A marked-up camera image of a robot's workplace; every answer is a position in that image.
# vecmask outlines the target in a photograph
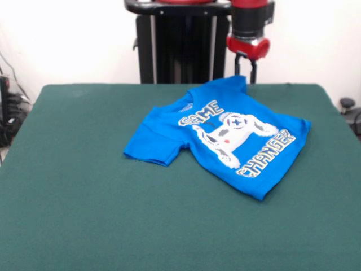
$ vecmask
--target green table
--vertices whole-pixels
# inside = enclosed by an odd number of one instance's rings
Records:
[[[182,151],[168,168],[122,150],[189,85],[46,86],[0,168],[0,270],[361,270],[361,148],[316,85],[256,85],[312,121],[258,202]]]

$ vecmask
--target black cable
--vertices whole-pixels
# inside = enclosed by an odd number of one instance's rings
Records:
[[[4,62],[6,63],[6,65],[9,66],[9,68],[12,70],[12,76],[14,77],[14,81],[16,82],[17,86],[19,87],[19,89],[21,90],[21,92],[25,95],[25,97],[29,99],[29,96],[27,95],[27,93],[25,92],[25,90],[20,86],[18,80],[17,80],[17,77],[16,77],[16,74],[15,74],[15,70],[13,68],[13,66],[6,60],[6,58],[3,56],[3,54],[1,53],[0,51],[0,57],[2,58],[2,60],[4,60]]]

